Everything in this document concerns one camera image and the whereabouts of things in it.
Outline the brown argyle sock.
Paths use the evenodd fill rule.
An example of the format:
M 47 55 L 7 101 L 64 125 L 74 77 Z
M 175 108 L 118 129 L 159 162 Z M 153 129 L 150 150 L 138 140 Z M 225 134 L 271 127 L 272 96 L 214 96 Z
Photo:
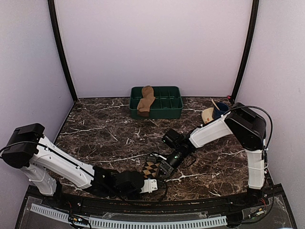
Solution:
M 157 170 L 160 163 L 153 163 L 153 162 L 145 162 L 142 174 L 145 178 L 154 178 L 156 177 Z

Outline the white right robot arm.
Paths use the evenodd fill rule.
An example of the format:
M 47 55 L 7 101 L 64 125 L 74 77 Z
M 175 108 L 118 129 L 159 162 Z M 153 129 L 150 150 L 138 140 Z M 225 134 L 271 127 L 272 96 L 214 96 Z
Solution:
M 158 167 L 156 176 L 171 177 L 182 162 L 196 149 L 227 135 L 234 135 L 247 155 L 248 187 L 251 189 L 243 197 L 243 203 L 253 207 L 262 198 L 262 189 L 267 170 L 266 152 L 272 135 L 266 133 L 265 119 L 255 111 L 256 106 L 236 103 L 219 118 L 198 126 L 187 135 L 169 129 L 162 138 L 173 152 L 164 158 Z

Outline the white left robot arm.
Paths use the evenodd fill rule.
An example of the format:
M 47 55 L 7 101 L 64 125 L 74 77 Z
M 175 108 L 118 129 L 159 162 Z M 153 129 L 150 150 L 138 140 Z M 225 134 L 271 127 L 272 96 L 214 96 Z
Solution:
M 55 207 L 63 208 L 67 204 L 67 197 L 60 192 L 60 182 L 52 178 L 48 171 L 69 180 L 77 188 L 102 198 L 128 197 L 143 192 L 145 181 L 140 172 L 120 173 L 81 162 L 55 146 L 44 135 L 44 129 L 38 123 L 17 127 L 0 152 L 3 161 L 22 170 Z

